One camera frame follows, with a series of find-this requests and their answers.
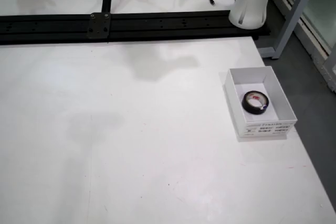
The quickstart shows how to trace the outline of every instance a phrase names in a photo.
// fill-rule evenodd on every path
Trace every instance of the black electrical tape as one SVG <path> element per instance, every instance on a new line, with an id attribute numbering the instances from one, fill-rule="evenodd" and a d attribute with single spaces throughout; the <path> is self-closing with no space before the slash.
<path id="1" fill-rule="evenodd" d="M 259 101 L 261 103 L 261 106 L 254 106 L 249 102 L 249 100 Z M 248 113 L 260 115 L 266 111 L 269 105 L 269 100 L 267 96 L 259 91 L 249 91 L 244 95 L 241 105 Z"/>

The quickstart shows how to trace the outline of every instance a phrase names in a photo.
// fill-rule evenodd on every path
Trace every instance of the white box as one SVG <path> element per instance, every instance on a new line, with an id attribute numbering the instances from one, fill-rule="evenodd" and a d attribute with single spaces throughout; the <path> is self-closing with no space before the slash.
<path id="1" fill-rule="evenodd" d="M 224 89 L 240 137 L 283 136 L 297 121 L 272 67 L 229 69 Z M 268 97 L 264 114 L 253 115 L 243 109 L 243 97 L 251 90 Z"/>

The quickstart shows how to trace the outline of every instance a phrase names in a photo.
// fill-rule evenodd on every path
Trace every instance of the white cylindrical robot part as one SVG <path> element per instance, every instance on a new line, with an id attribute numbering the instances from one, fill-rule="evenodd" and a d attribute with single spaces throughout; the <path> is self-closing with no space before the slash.
<path id="1" fill-rule="evenodd" d="M 243 29 L 257 29 L 266 21 L 268 0 L 236 0 L 230 11 L 230 22 Z"/>

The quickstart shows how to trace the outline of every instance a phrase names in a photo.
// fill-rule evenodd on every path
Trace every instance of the gray floor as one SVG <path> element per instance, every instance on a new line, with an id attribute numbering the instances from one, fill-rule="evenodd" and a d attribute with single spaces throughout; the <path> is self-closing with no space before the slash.
<path id="1" fill-rule="evenodd" d="M 272 1 L 268 26 L 276 35 L 284 18 Z M 327 87 L 299 39 L 292 35 L 272 66 L 298 118 L 296 129 L 336 210 L 336 94 Z"/>

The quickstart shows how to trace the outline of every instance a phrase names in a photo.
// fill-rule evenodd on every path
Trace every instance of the metal frame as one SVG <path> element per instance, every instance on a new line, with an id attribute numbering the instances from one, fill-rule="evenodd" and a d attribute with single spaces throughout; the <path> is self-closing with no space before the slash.
<path id="1" fill-rule="evenodd" d="M 295 0 L 293 7 L 286 16 L 285 24 L 283 25 L 279 36 L 274 42 L 274 45 L 269 48 L 260 48 L 259 52 L 263 58 L 279 59 L 291 34 L 293 33 L 296 24 L 300 20 L 305 6 L 309 0 Z"/>
<path id="2" fill-rule="evenodd" d="M 312 59 L 330 90 L 336 92 L 336 46 L 332 48 L 326 60 L 318 54 L 313 54 Z"/>
<path id="3" fill-rule="evenodd" d="M 110 14 L 111 0 L 100 13 L 83 15 L 0 16 L 0 45 L 147 41 L 268 35 L 235 27 L 229 11 Z"/>

